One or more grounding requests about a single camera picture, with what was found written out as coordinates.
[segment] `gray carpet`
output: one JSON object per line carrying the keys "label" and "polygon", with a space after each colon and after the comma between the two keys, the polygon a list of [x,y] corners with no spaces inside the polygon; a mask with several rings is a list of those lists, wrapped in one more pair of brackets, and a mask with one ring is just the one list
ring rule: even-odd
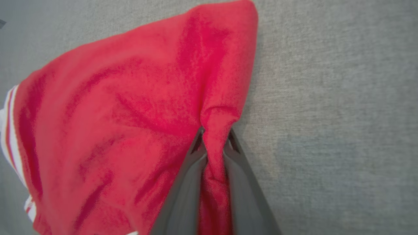
{"label": "gray carpet", "polygon": [[[212,0],[0,0],[0,97],[84,43]],[[235,125],[285,235],[418,234],[418,2],[256,0]],[[1,234],[33,234],[4,159]]]}

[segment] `striped trim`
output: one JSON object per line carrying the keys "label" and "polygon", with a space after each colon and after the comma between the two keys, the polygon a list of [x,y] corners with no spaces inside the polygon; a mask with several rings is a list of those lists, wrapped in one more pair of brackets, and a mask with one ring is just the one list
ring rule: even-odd
{"label": "striped trim", "polygon": [[[14,86],[6,96],[6,101],[3,109],[3,125],[1,127],[1,148],[3,154],[12,168],[15,170],[20,181],[27,188],[25,175],[23,173],[22,158],[20,156],[18,139],[16,136],[15,121],[13,118],[13,111],[15,106],[16,93],[19,85]],[[29,216],[29,219],[33,222],[36,217],[36,204],[29,195],[26,200],[24,209]]]}
{"label": "striped trim", "polygon": [[32,199],[32,196],[29,195],[28,199],[25,202],[24,209],[29,216],[29,219],[34,222],[36,217],[36,204]]}
{"label": "striped trim", "polygon": [[25,187],[27,188],[28,185],[26,184],[25,175],[23,174],[22,158],[19,153],[18,139],[16,137],[15,119],[13,118],[13,111],[15,109],[14,106],[15,106],[16,92],[18,91],[18,88],[19,88],[19,85],[17,85],[14,91],[12,92],[12,96],[10,100],[11,105],[10,105],[10,112],[9,112],[9,126],[10,126],[9,145],[12,151],[11,156],[15,163],[15,169],[23,185],[25,185]]}
{"label": "striped trim", "polygon": [[9,150],[6,145],[6,133],[9,132],[8,122],[9,122],[9,102],[10,96],[12,94],[13,87],[6,95],[6,101],[4,102],[4,109],[3,109],[3,125],[1,127],[1,149],[3,150],[3,155],[5,156],[7,162],[13,167],[13,170],[16,171],[15,167],[13,166],[12,160],[10,158]]}

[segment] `red fabric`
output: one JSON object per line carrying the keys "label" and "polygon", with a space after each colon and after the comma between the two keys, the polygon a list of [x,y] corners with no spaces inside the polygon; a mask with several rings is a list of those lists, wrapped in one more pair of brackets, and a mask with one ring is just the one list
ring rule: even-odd
{"label": "red fabric", "polygon": [[199,232],[230,234],[222,149],[244,106],[256,32],[248,0],[201,5],[33,72],[13,115],[34,228],[148,234],[202,125],[209,163]]}

